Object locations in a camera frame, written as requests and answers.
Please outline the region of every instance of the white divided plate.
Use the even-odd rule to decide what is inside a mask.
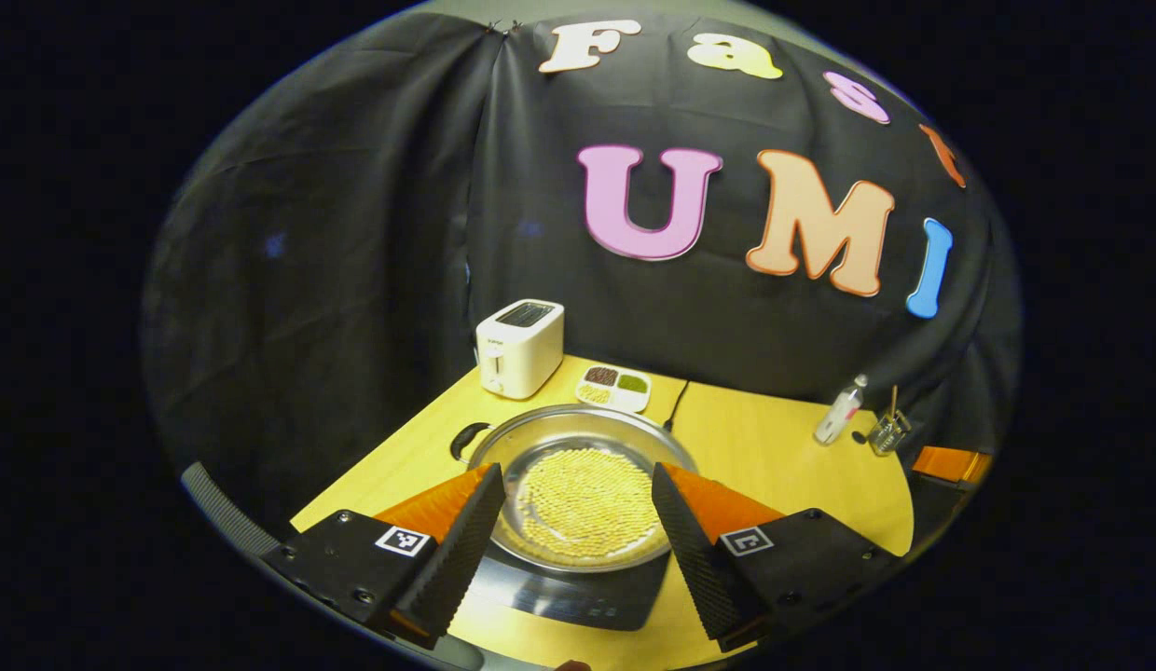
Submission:
[[[594,373],[594,378],[587,379]],[[622,383],[632,383],[632,378],[643,382],[645,391],[625,390]],[[620,368],[617,366],[595,364],[583,371],[575,386],[575,396],[584,404],[609,407],[623,412],[640,412],[649,406],[652,395],[652,378],[639,370]]]

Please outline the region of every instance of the bowl handle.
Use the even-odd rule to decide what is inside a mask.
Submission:
[[[470,441],[473,441],[473,438],[480,434],[480,430],[483,429],[491,429],[491,425],[486,423],[486,421],[475,421],[474,425],[459,430],[458,437],[455,437],[450,444],[450,456],[457,462],[464,463],[466,466],[470,466],[470,462],[462,458],[462,449],[466,448],[466,445],[470,445]]]

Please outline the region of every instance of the clear plastic bottle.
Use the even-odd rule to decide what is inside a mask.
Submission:
[[[855,414],[855,411],[859,411],[860,405],[865,403],[864,388],[867,385],[867,375],[860,374],[855,377],[854,385],[839,391],[831,408],[827,411],[827,416],[822,418],[822,421],[817,423],[817,429],[814,429],[814,438],[817,442],[830,445],[835,438],[839,437],[844,426],[847,426],[847,420],[851,420],[851,415]]]

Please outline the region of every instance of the toaster slot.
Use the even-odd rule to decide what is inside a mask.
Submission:
[[[553,305],[543,305],[541,303],[521,303],[514,309],[507,310],[506,314],[499,315],[496,322],[501,324],[506,324],[507,326],[519,326],[521,329],[527,329],[540,322],[544,315],[553,311]]]

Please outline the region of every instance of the letter a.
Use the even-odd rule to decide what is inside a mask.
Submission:
[[[783,72],[773,67],[773,56],[756,42],[732,35],[702,32],[694,35],[697,42],[686,56],[695,64],[722,71],[740,71],[761,79],[778,79]]]

